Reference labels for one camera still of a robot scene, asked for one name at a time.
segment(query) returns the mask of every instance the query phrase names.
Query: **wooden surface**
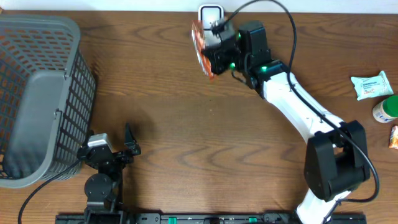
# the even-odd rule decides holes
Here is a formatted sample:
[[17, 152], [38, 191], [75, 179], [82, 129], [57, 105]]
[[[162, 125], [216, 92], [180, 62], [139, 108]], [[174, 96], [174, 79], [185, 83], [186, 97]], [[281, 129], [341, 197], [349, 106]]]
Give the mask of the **wooden surface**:
[[[193, 49], [196, 13], [27, 12], [67, 16], [81, 29], [81, 51], [99, 76], [92, 129], [123, 149], [124, 123], [133, 124], [142, 155], [124, 170], [124, 202], [133, 210], [263, 212], [293, 210], [307, 191], [306, 145], [275, 107], [225, 73], [210, 82]], [[275, 58], [288, 61], [292, 31], [285, 14], [240, 14], [265, 23]], [[387, 148], [392, 124], [377, 123], [373, 106], [356, 100], [351, 76], [385, 70], [398, 90], [398, 16], [295, 14], [293, 72], [325, 108], [365, 128], [370, 158], [381, 178], [376, 201], [344, 203], [338, 211], [364, 212], [369, 223], [398, 219], [398, 152]], [[54, 182], [28, 204], [24, 223], [53, 223], [80, 213], [83, 186], [96, 173]], [[0, 223], [16, 223], [25, 198], [39, 185], [0, 190]], [[372, 194], [373, 180], [350, 197]]]

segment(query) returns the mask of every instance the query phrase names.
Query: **green cap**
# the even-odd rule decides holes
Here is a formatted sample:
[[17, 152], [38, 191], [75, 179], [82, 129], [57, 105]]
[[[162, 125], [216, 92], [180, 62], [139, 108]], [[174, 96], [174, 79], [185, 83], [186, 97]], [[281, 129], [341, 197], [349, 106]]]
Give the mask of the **green cap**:
[[390, 96], [383, 102], [383, 110], [389, 116], [398, 118], [398, 96]]

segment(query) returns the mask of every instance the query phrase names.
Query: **black cable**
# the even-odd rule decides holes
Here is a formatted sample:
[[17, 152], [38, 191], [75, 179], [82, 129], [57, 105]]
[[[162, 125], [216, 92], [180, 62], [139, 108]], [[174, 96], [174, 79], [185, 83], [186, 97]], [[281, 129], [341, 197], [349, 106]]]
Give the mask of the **black cable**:
[[273, 3], [276, 3], [278, 6], [280, 6], [288, 15], [290, 22], [292, 24], [292, 28], [293, 28], [293, 47], [292, 47], [292, 53], [290, 55], [290, 60], [289, 60], [289, 66], [287, 67], [287, 82], [289, 83], [290, 89], [296, 94], [296, 96], [307, 106], [309, 107], [317, 116], [319, 116], [324, 122], [326, 122], [326, 124], [328, 124], [329, 126], [331, 126], [334, 130], [336, 130], [341, 137], [343, 137], [344, 139], [346, 139], [346, 141], [348, 143], [350, 143], [355, 150], [357, 150], [359, 152], [359, 154], [363, 157], [363, 159], [366, 161], [366, 163], [369, 165], [370, 170], [372, 172], [372, 175], [374, 177], [374, 183], [375, 183], [375, 189], [374, 189], [374, 193], [372, 196], [370, 196], [369, 198], [366, 199], [350, 199], [350, 198], [342, 198], [336, 201], [335, 205], [333, 206], [333, 209], [329, 212], [329, 214], [325, 217], [325, 219], [327, 219], [334, 211], [334, 209], [337, 207], [337, 205], [339, 205], [341, 202], [357, 202], [357, 203], [365, 203], [365, 202], [370, 202], [372, 200], [374, 200], [377, 195], [379, 194], [380, 191], [380, 180], [379, 180], [379, 176], [376, 172], [376, 169], [373, 166], [373, 163], [370, 161], [370, 159], [367, 157], [367, 155], [365, 155], [365, 153], [361, 150], [361, 148], [347, 135], [345, 134], [342, 130], [340, 130], [340, 128], [338, 128], [338, 126], [336, 126], [335, 124], [333, 124], [329, 119], [327, 119], [325, 117], [325, 115], [321, 114], [321, 112], [319, 112], [316, 108], [314, 108], [302, 95], [300, 95], [300, 93], [295, 89], [292, 81], [291, 81], [291, 77], [290, 77], [290, 73], [292, 70], [292, 64], [293, 64], [293, 59], [294, 59], [294, 54], [295, 54], [295, 50], [296, 50], [296, 43], [297, 43], [297, 31], [296, 31], [296, 25], [294, 23], [293, 17], [290, 14], [290, 12], [287, 10], [287, 8], [282, 5], [280, 2], [276, 1], [276, 0], [252, 0], [249, 1], [245, 4], [243, 4], [241, 7], [239, 7], [237, 10], [235, 10], [231, 16], [228, 17], [227, 20], [225, 20], [225, 22], [223, 23], [223, 26], [225, 26], [225, 24], [227, 22], [229, 22], [234, 16], [237, 15], [237, 13], [243, 9], [244, 7], [258, 2], [258, 1], [270, 1]]
[[47, 184], [49, 184], [51, 181], [59, 178], [60, 176], [62, 176], [63, 174], [67, 173], [68, 171], [70, 171], [72, 168], [74, 168], [77, 164], [79, 164], [80, 160], [77, 160], [76, 162], [74, 162], [72, 165], [70, 165], [68, 168], [66, 168], [64, 171], [62, 171], [61, 173], [51, 177], [49, 180], [47, 180], [46, 182], [44, 182], [42, 185], [38, 186], [36, 188], [36, 190], [34, 190], [29, 197], [25, 200], [25, 202], [22, 204], [21, 209], [19, 210], [19, 214], [18, 214], [18, 224], [22, 224], [22, 214], [24, 213], [24, 209], [26, 207], [26, 205], [29, 203], [29, 201], [32, 199], [32, 197], [40, 190], [42, 189], [44, 186], [46, 186]]

